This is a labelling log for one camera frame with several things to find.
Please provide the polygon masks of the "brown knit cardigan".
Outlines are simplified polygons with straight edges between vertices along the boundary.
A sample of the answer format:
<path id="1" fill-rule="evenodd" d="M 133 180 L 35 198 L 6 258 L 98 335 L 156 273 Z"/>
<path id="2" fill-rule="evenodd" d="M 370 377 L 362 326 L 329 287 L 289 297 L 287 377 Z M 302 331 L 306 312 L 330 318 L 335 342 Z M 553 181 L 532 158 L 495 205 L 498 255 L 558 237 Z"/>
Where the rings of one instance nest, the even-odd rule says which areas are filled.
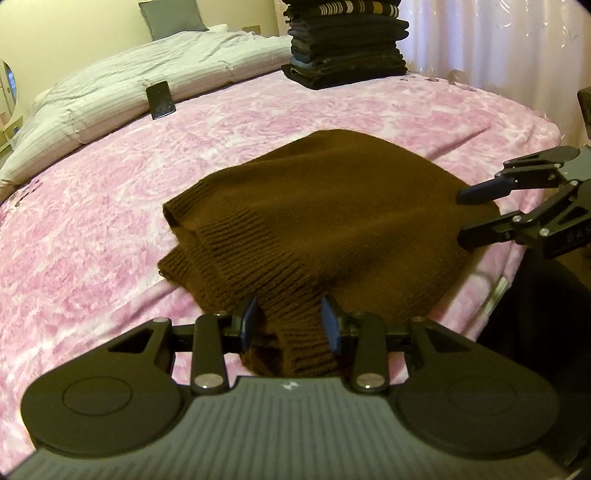
<path id="1" fill-rule="evenodd" d="M 459 204 L 463 188 L 388 141 L 318 131 L 166 202 L 177 244 L 158 268 L 205 312 L 256 298 L 266 318 L 242 355 L 250 371 L 332 376 L 322 298 L 391 324 L 429 313 L 471 263 L 460 231 L 499 212 Z"/>

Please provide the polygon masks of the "stack of dark folded clothes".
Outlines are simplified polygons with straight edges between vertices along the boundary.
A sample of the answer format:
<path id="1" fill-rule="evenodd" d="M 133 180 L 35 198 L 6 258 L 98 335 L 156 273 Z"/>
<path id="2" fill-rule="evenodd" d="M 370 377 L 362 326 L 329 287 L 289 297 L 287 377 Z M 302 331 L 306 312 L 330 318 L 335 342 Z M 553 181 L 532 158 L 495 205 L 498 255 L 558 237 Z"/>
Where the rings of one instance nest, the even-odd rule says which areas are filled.
<path id="1" fill-rule="evenodd" d="M 372 79 L 404 76 L 398 43 L 410 24 L 398 1 L 287 1 L 283 16 L 290 61 L 281 67 L 291 81 L 321 90 Z"/>

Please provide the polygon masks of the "white sheer curtain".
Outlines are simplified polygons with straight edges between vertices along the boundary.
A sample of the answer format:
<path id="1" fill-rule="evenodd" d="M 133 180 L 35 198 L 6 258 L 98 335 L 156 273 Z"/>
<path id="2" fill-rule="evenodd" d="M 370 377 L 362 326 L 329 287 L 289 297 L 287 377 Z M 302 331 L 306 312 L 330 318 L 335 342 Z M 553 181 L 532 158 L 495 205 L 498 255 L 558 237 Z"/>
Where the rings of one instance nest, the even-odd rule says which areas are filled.
<path id="1" fill-rule="evenodd" d="M 412 70 L 463 80 L 586 142 L 577 93 L 590 85 L 590 14 L 576 1 L 404 1 L 401 50 Z"/>

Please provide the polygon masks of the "pink floral bedspread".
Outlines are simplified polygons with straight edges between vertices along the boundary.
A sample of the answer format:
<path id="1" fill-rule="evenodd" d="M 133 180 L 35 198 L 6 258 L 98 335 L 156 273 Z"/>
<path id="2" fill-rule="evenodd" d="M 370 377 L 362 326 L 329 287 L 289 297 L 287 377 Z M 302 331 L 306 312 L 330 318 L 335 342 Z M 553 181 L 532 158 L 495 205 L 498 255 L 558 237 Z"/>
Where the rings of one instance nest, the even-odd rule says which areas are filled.
<path id="1" fill-rule="evenodd" d="M 390 77 L 310 90 L 280 72 L 142 117 L 53 165 L 1 208 L 1 469 L 32 451 L 25 389 L 157 316 L 197 318 L 158 273 L 175 245 L 163 204 L 212 172 L 318 130 L 368 133 L 467 183 L 559 144 L 543 113 L 446 79 Z"/>

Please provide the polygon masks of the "black smartphone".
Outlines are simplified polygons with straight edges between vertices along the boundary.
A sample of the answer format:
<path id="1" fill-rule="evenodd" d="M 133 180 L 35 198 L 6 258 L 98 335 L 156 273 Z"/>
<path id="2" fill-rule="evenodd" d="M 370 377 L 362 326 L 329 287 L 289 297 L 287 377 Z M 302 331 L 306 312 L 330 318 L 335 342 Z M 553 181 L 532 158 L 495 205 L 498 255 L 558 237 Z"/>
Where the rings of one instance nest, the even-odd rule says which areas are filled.
<path id="1" fill-rule="evenodd" d="M 149 112 L 153 120 L 168 116 L 176 111 L 176 106 L 166 81 L 148 86 L 145 93 Z"/>

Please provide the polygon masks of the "grey pillow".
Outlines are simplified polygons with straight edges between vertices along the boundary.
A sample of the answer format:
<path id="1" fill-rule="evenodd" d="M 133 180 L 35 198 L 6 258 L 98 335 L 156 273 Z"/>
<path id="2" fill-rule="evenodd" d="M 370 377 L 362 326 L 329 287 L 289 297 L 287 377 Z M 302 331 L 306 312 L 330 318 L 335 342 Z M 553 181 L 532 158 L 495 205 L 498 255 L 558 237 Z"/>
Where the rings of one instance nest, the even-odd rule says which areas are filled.
<path id="1" fill-rule="evenodd" d="M 207 31 L 195 0 L 153 0 L 138 7 L 153 41 L 179 32 Z"/>

